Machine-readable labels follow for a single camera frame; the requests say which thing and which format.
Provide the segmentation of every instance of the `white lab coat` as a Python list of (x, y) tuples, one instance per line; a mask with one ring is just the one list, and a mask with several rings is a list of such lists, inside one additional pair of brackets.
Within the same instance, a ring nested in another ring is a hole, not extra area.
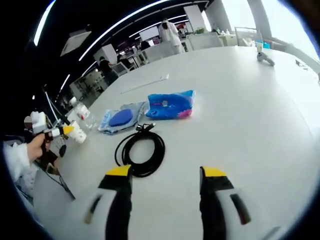
[[(4, 143), (3, 153), (12, 180), (14, 182), (17, 182), (19, 177), (21, 177), (26, 170), (29, 170), (31, 168), (28, 158), (27, 144), (23, 143), (17, 145), (15, 143), (13, 146), (9, 146)], [(19, 190), (17, 190), (17, 192), (20, 195), (26, 209), (30, 212), (30, 214), (38, 222), (38, 224), (40, 224), (31, 203), (21, 194)]]
[(162, 38), (162, 41), (171, 42), (172, 46), (180, 46), (181, 41), (176, 26), (172, 22), (168, 22), (167, 20), (163, 21), (162, 23), (166, 23), (168, 25), (168, 29), (164, 29), (162, 24), (158, 28), (159, 35)]
[(13, 181), (16, 182), (23, 175), (25, 169), (30, 167), (27, 144), (17, 145), (15, 143), (13, 146), (9, 146), (4, 143), (3, 152), (10, 175)]

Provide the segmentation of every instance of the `blue round sponge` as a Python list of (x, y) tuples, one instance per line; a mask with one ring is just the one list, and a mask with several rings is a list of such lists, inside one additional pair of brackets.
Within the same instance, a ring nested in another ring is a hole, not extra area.
[(110, 127), (122, 126), (133, 118), (131, 109), (123, 109), (117, 112), (109, 121)]

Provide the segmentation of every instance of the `black cable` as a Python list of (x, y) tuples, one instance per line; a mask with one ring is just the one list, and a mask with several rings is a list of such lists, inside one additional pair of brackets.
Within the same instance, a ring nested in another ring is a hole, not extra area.
[(51, 178), (53, 181), (55, 181), (57, 184), (59, 184), (61, 187), (63, 187), (63, 189), (65, 190), (65, 191), (67, 191), (66, 190), (66, 188), (65, 188), (65, 186), (61, 183), (61, 182), (58, 182), (57, 180), (55, 180), (52, 176), (50, 176), (49, 175), (49, 173), (47, 173), (46, 171), (44, 171), (45, 172), (45, 174), (47, 174), (47, 176), (49, 177), (49, 178)]
[[(136, 128), (138, 132), (125, 137), (116, 147), (114, 152), (115, 163), (118, 166), (121, 166), (117, 159), (117, 152), (119, 147), (122, 145), (122, 143), (128, 140), (124, 144), (124, 147), (122, 149), (122, 153), (121, 153), (122, 163), (124, 165), (131, 165), (132, 174), (138, 178), (144, 178), (153, 174), (159, 168), (165, 156), (166, 147), (165, 147), (164, 140), (158, 134), (149, 131), (154, 126), (155, 126), (155, 123), (143, 124), (142, 126), (138, 125), (138, 127)], [(130, 150), (137, 141), (143, 140), (143, 139), (150, 139), (154, 142), (154, 152), (150, 157), (150, 159), (147, 160), (146, 162), (135, 163), (130, 158)]]

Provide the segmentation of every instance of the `white pillar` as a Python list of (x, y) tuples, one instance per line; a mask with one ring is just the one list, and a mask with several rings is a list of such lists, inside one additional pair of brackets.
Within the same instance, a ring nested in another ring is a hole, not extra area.
[(205, 21), (202, 18), (198, 5), (185, 6), (184, 11), (190, 21), (193, 31), (196, 31), (199, 28), (206, 29)]
[(114, 49), (114, 47), (111, 44), (108, 44), (106, 46), (103, 46), (100, 48), (94, 55), (94, 59), (99, 63), (100, 57), (104, 57), (106, 60), (108, 60), (112, 64), (117, 63), (117, 53)]

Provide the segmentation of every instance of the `chair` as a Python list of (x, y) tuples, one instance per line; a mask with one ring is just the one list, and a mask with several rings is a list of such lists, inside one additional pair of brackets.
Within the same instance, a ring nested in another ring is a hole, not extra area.
[(115, 74), (118, 75), (118, 77), (122, 76), (123, 74), (126, 74), (127, 72), (130, 72), (130, 70), (132, 68), (134, 68), (135, 66), (132, 66), (130, 69), (126, 68), (126, 66), (122, 63), (122, 62), (119, 62), (115, 65), (113, 65), (111, 67), (111, 69), (115, 72)]
[(143, 50), (143, 52), (145, 53), (144, 55), (149, 63), (175, 55), (174, 48), (170, 42), (162, 42), (151, 46)]
[(234, 29), (238, 46), (255, 47), (256, 41), (263, 42), (262, 35), (256, 28), (235, 27)]
[(190, 44), (194, 51), (201, 49), (223, 47), (216, 32), (189, 35), (187, 38), (190, 41)]

